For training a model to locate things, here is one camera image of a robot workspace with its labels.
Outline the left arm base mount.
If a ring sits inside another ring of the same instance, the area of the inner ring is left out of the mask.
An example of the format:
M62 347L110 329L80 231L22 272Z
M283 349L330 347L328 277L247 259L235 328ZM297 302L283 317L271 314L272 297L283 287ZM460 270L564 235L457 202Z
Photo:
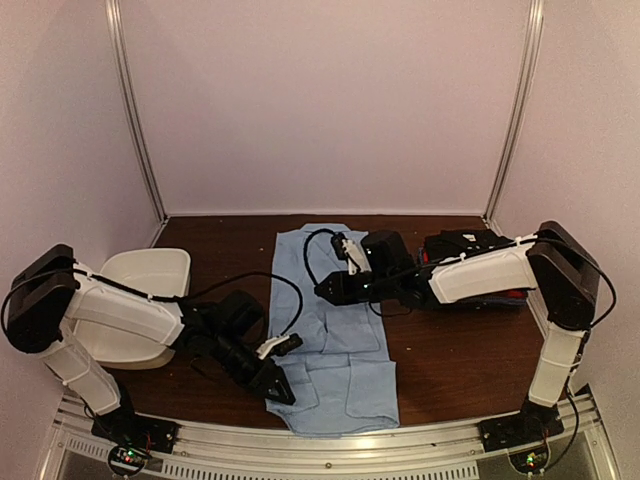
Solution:
M98 415L88 405L85 414L93 421L91 433L120 446L143 452L173 452L179 425L174 421L139 415L124 399L115 410Z

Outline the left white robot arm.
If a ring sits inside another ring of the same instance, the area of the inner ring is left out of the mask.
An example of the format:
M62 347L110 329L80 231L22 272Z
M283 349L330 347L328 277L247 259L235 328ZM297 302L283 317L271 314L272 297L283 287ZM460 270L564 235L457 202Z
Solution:
M205 302L190 293L191 257L176 248L116 254L99 270L57 244L12 281L1 306L1 328L18 351L39 357L76 392L123 444L144 433L128 410L125 390L109 369L151 370L184 351L218 362L254 395L292 405L294 393L274 359L301 340L285 332L259 346L244 337L266 321L262 305L236 290Z

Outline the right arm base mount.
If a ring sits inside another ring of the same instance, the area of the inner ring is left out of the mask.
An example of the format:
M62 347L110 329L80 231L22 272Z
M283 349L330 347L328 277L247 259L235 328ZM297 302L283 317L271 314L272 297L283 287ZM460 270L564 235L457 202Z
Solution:
M539 443L564 432L557 405L546 407L529 399L514 414L482 420L478 429L485 452Z

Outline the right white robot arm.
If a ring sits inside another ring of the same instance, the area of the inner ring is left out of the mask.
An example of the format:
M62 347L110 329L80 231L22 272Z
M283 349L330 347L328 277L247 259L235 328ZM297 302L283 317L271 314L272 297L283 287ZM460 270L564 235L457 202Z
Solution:
M509 239L484 230L429 236L417 254L396 231L359 241L334 233L331 244L344 270L312 281L314 293L334 306L395 300L410 310L431 310L518 293L542 303L545 340L524 403L513 419L519 440L535 440L551 424L550 411L579 366L598 323L596 301L605 274L558 222Z

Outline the light blue long sleeve shirt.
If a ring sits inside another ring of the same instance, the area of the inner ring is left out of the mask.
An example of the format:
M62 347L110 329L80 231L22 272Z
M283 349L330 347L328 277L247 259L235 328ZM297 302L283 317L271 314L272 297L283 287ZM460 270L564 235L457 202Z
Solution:
M314 281L345 269L330 244L334 232L359 241L344 224L307 223L276 237L269 334L298 334L303 345L276 362L296 401L266 403L296 435L338 437L399 426L396 365L380 316L368 304L336 307L313 291Z

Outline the white plastic tub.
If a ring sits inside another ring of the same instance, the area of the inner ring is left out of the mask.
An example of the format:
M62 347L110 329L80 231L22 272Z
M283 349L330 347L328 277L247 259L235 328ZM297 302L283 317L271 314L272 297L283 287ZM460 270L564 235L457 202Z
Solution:
M119 253L95 272L77 263L80 289L68 310L74 337L103 367L150 370L174 356L182 326L179 300L190 283L191 257L176 248Z

